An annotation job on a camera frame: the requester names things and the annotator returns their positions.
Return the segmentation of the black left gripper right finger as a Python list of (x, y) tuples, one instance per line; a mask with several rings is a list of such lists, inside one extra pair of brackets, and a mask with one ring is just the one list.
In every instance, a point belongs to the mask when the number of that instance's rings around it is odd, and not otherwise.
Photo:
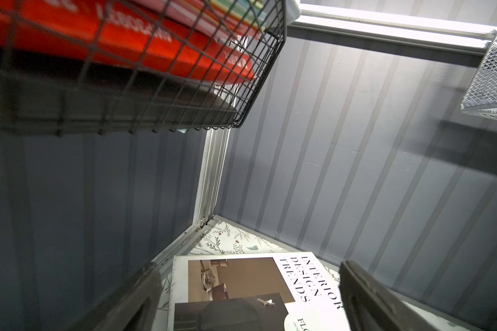
[(340, 265), (340, 293), (352, 330), (434, 330), (354, 261)]

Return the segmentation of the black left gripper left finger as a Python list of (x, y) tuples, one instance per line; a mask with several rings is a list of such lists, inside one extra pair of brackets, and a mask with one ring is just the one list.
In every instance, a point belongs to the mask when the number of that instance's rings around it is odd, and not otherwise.
[(146, 264), (71, 330), (151, 330), (162, 293), (155, 263)]

